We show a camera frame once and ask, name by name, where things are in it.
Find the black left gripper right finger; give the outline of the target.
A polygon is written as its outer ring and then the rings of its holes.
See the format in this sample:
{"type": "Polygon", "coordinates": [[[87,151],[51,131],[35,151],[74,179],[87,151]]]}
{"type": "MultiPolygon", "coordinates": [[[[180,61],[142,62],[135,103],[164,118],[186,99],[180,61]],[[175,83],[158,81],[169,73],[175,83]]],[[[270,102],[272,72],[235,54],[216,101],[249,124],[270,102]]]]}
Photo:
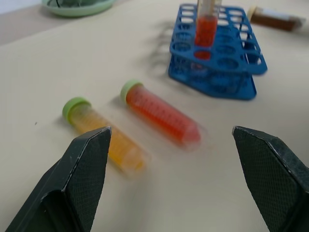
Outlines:
{"type": "Polygon", "coordinates": [[[235,126],[247,187],[270,232],[309,232],[309,168],[278,137],[235,126]]]}

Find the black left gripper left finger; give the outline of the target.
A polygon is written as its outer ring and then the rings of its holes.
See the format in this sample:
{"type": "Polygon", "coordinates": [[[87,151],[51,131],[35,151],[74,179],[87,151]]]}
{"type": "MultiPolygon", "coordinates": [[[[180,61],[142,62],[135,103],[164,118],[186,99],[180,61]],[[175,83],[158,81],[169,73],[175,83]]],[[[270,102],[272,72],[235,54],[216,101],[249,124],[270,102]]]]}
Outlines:
{"type": "Polygon", "coordinates": [[[90,232],[102,194],[112,129],[72,140],[5,232],[90,232]]]}

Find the yellow liquid tube green cap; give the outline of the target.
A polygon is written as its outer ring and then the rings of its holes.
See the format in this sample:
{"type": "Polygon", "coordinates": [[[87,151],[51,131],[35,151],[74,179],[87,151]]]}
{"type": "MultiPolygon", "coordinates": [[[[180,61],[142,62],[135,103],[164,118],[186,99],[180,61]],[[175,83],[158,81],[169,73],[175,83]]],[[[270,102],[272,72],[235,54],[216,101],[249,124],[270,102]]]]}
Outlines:
{"type": "Polygon", "coordinates": [[[147,170],[149,155],[85,98],[74,97],[68,100],[63,106],[62,115],[80,134],[110,127],[112,135],[108,152],[109,159],[128,178],[140,177],[147,170]]]}

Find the blue test tube rack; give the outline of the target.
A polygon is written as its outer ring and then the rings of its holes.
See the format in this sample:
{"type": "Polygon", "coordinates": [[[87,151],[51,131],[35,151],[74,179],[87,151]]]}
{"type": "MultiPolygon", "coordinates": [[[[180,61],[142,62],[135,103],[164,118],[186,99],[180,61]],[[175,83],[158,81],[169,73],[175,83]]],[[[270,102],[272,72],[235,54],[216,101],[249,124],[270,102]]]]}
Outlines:
{"type": "Polygon", "coordinates": [[[195,46],[196,18],[196,4],[179,6],[169,47],[170,78],[212,97],[253,99],[253,76],[263,75],[267,64],[245,11],[221,6],[210,48],[195,46]]]}

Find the brown liquid tube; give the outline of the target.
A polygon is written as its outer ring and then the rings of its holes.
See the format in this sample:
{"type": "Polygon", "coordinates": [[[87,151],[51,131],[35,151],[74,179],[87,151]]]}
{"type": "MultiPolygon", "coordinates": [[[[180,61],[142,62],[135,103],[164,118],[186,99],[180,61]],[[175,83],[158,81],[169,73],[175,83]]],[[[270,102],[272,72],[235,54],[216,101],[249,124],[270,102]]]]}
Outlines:
{"type": "Polygon", "coordinates": [[[247,11],[247,18],[253,24],[284,31],[298,30],[306,23],[306,18],[257,6],[253,6],[247,11]]]}

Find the green plastic plate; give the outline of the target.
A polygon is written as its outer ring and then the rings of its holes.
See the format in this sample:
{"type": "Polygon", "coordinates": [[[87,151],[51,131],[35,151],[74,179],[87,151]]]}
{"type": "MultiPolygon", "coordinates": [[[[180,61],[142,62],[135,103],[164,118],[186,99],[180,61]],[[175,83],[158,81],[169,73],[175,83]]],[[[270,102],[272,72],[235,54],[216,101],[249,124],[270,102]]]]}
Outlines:
{"type": "Polygon", "coordinates": [[[115,0],[41,0],[43,7],[63,17],[84,17],[110,9],[115,0]]]}

